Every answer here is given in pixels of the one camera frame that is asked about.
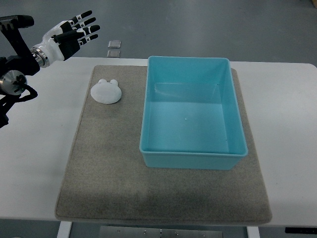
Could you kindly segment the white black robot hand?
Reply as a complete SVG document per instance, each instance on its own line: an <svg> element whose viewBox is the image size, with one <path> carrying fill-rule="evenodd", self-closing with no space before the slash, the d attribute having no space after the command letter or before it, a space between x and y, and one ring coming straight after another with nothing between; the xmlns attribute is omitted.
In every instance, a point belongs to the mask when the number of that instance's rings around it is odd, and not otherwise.
<svg viewBox="0 0 317 238"><path fill-rule="evenodd" d="M56 61L65 61L76 54L83 45L98 37L99 25L88 10L65 20L50 29L42 42L31 48L31 53L39 67L45 68Z"/></svg>

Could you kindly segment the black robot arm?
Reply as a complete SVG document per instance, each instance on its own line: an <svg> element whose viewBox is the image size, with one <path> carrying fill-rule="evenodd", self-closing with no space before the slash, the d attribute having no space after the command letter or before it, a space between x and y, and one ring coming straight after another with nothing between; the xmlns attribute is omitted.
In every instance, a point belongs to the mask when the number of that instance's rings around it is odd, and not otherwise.
<svg viewBox="0 0 317 238"><path fill-rule="evenodd" d="M29 15L10 15L0 18L0 31L16 52L15 56L0 59L0 126L8 125L6 115L14 104L26 102L38 96L27 84L26 76L40 70L39 63L24 42L19 30L34 25Z"/></svg>

